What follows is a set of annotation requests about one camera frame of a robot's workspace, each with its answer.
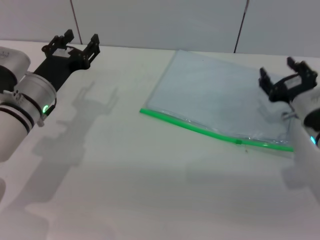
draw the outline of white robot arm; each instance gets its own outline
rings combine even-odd
[[[286,102],[292,109],[284,118],[292,117],[290,135],[294,160],[301,180],[320,202],[320,88],[318,74],[304,62],[287,58],[296,74],[272,84],[266,71],[260,69],[259,85],[271,102]]]
[[[34,72],[28,72],[25,53],[0,47],[0,162],[10,158],[35,124],[44,125],[60,87],[74,71],[90,68],[100,53],[97,34],[83,51],[67,46],[73,38],[71,29],[55,36],[42,48],[46,59]]]

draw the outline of green zipper seal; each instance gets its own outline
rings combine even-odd
[[[201,128],[198,126],[194,126],[188,122],[185,122],[185,121],[180,120],[178,118],[166,115],[164,113],[160,113],[160,112],[145,109],[145,108],[141,108],[140,113],[149,115],[151,117],[163,120],[165,122],[177,125],[179,127],[185,128],[185,129],[189,129],[189,130],[197,132],[199,134],[207,135],[209,137],[219,139],[222,141],[226,141],[229,143],[233,143],[233,144],[251,145],[251,146],[256,146],[256,147],[261,147],[261,148],[266,148],[266,149],[285,151],[285,152],[293,152],[294,151],[294,149],[290,146],[276,145],[276,144],[272,144],[272,143],[268,143],[268,142],[261,142],[261,141],[244,140],[244,139],[240,139],[240,138],[236,138],[236,137],[221,135],[221,134],[212,132],[210,130],[207,130],[207,129],[204,129],[204,128]]]

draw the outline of plastic bag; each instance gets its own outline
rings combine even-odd
[[[281,119],[291,110],[269,102],[258,79],[258,69],[179,50],[141,112],[229,142],[292,151],[290,122]]]

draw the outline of wall seam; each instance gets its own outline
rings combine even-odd
[[[81,35],[80,35],[80,31],[79,31],[79,26],[78,26],[78,22],[77,22],[77,18],[76,18],[76,13],[75,13],[75,9],[74,9],[74,4],[73,4],[72,0],[70,0],[70,4],[71,4],[71,8],[72,8],[72,13],[73,13],[73,17],[74,17],[76,29],[77,29],[77,31],[78,31],[80,43],[82,44],[82,39],[81,39]]]
[[[247,13],[247,10],[248,10],[249,2],[250,2],[250,0],[246,0],[246,4],[245,4],[243,16],[242,16],[242,21],[241,21],[241,25],[240,25],[240,29],[239,29],[239,33],[238,33],[238,37],[237,37],[237,39],[236,39],[236,43],[235,43],[235,47],[234,47],[234,51],[233,51],[234,54],[235,54],[236,51],[237,51],[238,42],[239,42],[239,38],[240,38],[242,26],[243,26],[243,24],[244,24],[244,20],[245,20],[245,17],[246,17],[246,13]]]

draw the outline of white table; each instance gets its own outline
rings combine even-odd
[[[28,54],[31,71],[43,45],[0,41]],[[285,56],[202,54],[291,73]],[[320,205],[282,177],[292,154],[139,113],[173,55],[101,47],[89,70],[72,74],[45,126],[0,166],[1,240],[319,239]],[[320,71],[320,59],[303,59]]]

